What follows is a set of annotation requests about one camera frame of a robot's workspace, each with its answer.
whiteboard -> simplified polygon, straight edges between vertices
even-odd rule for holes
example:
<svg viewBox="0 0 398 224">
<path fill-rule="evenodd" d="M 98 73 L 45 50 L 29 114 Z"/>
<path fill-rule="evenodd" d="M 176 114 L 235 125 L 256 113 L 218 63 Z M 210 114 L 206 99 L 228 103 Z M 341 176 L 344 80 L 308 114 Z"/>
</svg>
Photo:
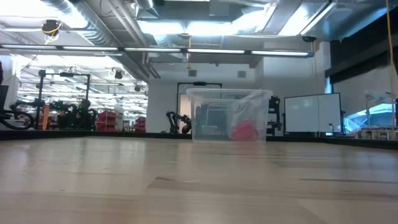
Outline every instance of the whiteboard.
<svg viewBox="0 0 398 224">
<path fill-rule="evenodd" d="M 285 132 L 340 133 L 340 111 L 339 93 L 285 98 Z"/>
<path fill-rule="evenodd" d="M 318 95 L 319 132 L 341 132 L 340 94 Z"/>
<path fill-rule="evenodd" d="M 286 132 L 317 132 L 318 96 L 285 98 Z"/>
</svg>

plastic storage container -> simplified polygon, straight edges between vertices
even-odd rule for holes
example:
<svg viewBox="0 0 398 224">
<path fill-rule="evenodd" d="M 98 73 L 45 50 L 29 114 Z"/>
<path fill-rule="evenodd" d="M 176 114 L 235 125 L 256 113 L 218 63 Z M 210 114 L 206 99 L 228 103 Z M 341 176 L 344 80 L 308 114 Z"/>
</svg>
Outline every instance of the plastic storage container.
<svg viewBox="0 0 398 224">
<path fill-rule="evenodd" d="M 192 139 L 266 141 L 270 90 L 192 88 Z"/>
</svg>

ceiling vent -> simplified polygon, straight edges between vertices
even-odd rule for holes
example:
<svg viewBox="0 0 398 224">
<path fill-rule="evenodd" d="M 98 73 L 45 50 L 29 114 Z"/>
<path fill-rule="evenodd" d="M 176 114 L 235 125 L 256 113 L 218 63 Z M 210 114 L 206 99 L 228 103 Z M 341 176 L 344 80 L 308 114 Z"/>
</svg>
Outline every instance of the ceiling vent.
<svg viewBox="0 0 398 224">
<path fill-rule="evenodd" d="M 196 77 L 198 70 L 188 70 L 188 77 Z"/>
<path fill-rule="evenodd" d="M 238 78 L 246 78 L 246 71 L 238 71 Z"/>
</svg>

pink object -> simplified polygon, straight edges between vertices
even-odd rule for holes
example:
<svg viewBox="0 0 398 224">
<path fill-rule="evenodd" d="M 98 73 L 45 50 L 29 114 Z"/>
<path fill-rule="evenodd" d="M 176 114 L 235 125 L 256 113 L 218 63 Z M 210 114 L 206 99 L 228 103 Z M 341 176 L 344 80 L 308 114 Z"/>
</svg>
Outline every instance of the pink object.
<svg viewBox="0 0 398 224">
<path fill-rule="evenodd" d="M 231 137 L 234 141 L 257 141 L 259 133 L 255 125 L 246 120 L 236 125 L 232 131 Z"/>
</svg>

wooden floor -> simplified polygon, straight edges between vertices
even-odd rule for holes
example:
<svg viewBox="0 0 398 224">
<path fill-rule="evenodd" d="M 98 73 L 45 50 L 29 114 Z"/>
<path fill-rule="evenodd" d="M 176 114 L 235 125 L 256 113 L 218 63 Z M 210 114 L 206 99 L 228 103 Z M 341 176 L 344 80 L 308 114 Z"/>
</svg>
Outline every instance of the wooden floor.
<svg viewBox="0 0 398 224">
<path fill-rule="evenodd" d="M 398 223 L 398 151 L 317 143 L 0 142 L 0 223 Z"/>
</svg>

